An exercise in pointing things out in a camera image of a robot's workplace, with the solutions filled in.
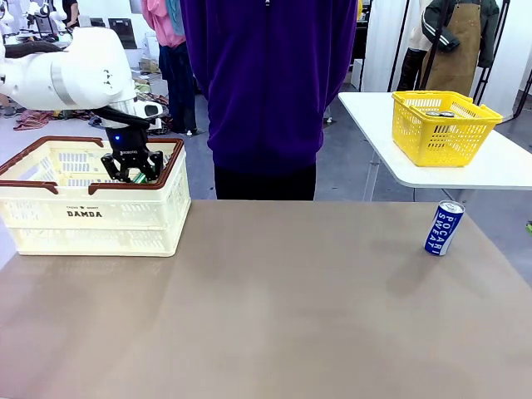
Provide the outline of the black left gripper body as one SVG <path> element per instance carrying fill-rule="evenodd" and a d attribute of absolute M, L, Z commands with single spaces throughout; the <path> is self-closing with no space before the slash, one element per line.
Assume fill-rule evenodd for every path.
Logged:
<path fill-rule="evenodd" d="M 105 154 L 103 160 L 111 159 L 119 163 L 145 163 L 150 155 L 147 144 L 146 129 L 139 126 L 123 128 L 106 128 L 106 135 L 111 146 L 111 153 Z"/>

